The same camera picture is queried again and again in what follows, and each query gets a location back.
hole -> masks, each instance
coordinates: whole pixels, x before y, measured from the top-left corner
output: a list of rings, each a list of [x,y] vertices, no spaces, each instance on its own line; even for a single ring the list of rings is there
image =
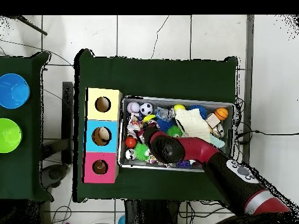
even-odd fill
[[[111,101],[107,97],[100,97],[96,99],[95,107],[97,111],[106,113],[111,108]]]
[[[97,146],[105,146],[110,142],[112,135],[107,127],[97,127],[93,131],[91,138]]]
[[[104,160],[97,160],[92,165],[92,170],[98,174],[105,174],[108,170],[108,164]]]

table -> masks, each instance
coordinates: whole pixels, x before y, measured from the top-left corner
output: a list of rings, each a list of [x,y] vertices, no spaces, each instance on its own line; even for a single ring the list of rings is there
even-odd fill
[[[204,173],[120,168],[114,184],[81,183],[85,88],[118,89],[123,95],[235,102],[237,58],[225,61],[75,57],[73,199],[223,200]]]
[[[0,198],[52,201],[40,183],[41,162],[41,68],[49,53],[38,52],[30,58],[0,57],[0,76],[16,73],[30,86],[30,97],[21,107],[0,107],[0,117],[9,118],[22,129],[23,138],[11,153],[0,153]]]

yellow block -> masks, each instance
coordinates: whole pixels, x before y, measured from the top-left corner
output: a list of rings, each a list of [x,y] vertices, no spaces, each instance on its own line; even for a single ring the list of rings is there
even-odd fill
[[[88,88],[88,109],[87,109],[87,119],[88,120],[119,120],[120,111],[120,101],[122,98],[122,93],[114,89],[98,89],[98,88]],[[97,99],[101,98],[100,102],[109,102],[110,108],[106,112],[100,112],[96,108]]]

blue bowl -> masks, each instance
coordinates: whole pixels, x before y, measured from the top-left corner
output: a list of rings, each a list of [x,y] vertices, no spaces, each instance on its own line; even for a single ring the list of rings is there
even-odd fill
[[[0,77],[0,106],[16,109],[29,98],[30,88],[20,75],[9,73]]]

red toy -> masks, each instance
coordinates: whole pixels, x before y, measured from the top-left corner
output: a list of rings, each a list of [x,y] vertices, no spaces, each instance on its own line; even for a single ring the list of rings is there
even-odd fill
[[[136,146],[137,140],[132,136],[128,136],[126,139],[126,145],[128,148],[133,148]]]

